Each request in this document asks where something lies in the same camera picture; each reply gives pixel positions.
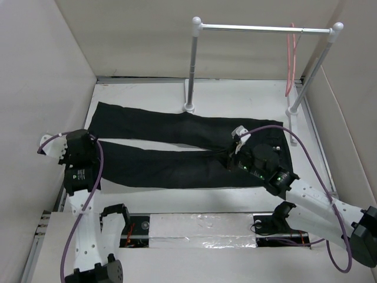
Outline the black trousers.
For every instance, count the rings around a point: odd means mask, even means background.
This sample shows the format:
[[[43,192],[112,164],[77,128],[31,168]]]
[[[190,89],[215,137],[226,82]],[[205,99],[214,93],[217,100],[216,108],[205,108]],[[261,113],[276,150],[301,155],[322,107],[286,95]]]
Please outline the black trousers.
[[[259,187],[262,181],[257,177],[227,170],[226,151],[238,126],[252,131],[248,148],[279,147],[280,164],[292,169],[280,121],[158,113],[98,103],[88,129],[101,140],[102,176],[110,182],[163,189]]]

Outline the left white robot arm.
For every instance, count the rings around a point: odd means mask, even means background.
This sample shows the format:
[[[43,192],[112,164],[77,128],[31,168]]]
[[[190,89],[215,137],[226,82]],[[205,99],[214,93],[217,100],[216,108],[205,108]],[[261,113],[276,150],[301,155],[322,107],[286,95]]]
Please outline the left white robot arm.
[[[87,130],[66,135],[67,152],[64,188],[75,223],[64,246],[59,275],[61,282],[123,282],[121,261],[117,258],[121,234],[131,228],[123,203],[100,209],[100,181],[104,152],[100,142]]]

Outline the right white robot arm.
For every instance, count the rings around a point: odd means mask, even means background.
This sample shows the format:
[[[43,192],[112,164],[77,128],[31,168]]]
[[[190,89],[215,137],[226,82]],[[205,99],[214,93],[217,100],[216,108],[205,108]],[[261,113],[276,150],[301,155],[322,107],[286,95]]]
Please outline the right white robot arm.
[[[279,232],[292,228],[319,236],[344,249],[360,264],[376,267],[376,208],[362,209],[314,189],[281,167],[279,156],[266,144],[246,149],[238,144],[227,153],[229,170],[249,173],[273,196],[283,199],[272,225]]]

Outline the pink clothes hanger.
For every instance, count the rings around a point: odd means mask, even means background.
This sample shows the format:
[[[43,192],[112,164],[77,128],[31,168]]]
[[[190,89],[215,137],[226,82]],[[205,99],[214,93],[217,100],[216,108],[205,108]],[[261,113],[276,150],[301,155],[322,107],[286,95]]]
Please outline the pink clothes hanger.
[[[296,51],[297,44],[300,41],[300,36],[296,39],[296,34],[287,34],[287,80],[285,97],[288,97],[295,82],[296,77]]]

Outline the silver foil covered panel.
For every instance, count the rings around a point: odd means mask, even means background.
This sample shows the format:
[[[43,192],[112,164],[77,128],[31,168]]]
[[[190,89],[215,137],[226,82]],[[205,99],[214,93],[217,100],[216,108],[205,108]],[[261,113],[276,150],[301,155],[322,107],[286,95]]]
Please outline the silver foil covered panel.
[[[150,248],[255,248],[250,213],[165,213],[150,216]]]

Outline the white and silver clothes rack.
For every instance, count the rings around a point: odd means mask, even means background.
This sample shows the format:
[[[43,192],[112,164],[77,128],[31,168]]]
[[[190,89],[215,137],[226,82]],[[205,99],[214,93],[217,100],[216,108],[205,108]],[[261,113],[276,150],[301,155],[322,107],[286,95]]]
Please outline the white and silver clothes rack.
[[[189,76],[184,83],[184,91],[186,95],[186,102],[183,105],[183,110],[189,113],[193,113],[195,106],[193,103],[193,93],[194,93],[194,78],[195,78],[195,68],[196,68],[196,58],[197,58],[197,46],[198,38],[201,31],[238,31],[238,32],[265,32],[265,33],[275,33],[275,34],[313,34],[313,35],[326,35],[327,43],[319,56],[319,58],[314,63],[309,77],[305,79],[304,85],[300,90],[298,95],[294,95],[290,92],[287,97],[289,102],[288,108],[286,110],[286,115],[289,120],[289,130],[296,131],[298,129],[298,108],[305,98],[307,90],[311,85],[313,79],[318,73],[322,63],[324,62],[330,48],[337,40],[339,34],[343,31],[344,24],[337,22],[333,24],[331,28],[304,28],[304,27],[268,27],[268,26],[255,26],[255,25],[224,25],[224,24],[204,24],[199,17],[194,17],[192,19],[191,28],[191,54],[190,54],[190,68]]]

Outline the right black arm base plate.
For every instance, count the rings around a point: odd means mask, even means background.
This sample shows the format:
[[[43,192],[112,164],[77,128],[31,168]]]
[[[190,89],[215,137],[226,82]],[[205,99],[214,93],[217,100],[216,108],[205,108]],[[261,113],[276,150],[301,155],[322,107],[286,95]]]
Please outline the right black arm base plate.
[[[250,230],[256,234],[258,248],[301,246],[310,242],[306,232],[289,227],[279,228],[273,223],[272,215],[254,215]]]

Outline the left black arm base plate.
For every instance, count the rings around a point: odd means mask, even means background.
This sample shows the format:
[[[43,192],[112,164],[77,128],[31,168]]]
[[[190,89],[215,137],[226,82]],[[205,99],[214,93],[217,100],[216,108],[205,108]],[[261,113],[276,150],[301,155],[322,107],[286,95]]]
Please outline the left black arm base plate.
[[[148,248],[150,215],[131,214],[131,223],[121,234],[120,248]]]

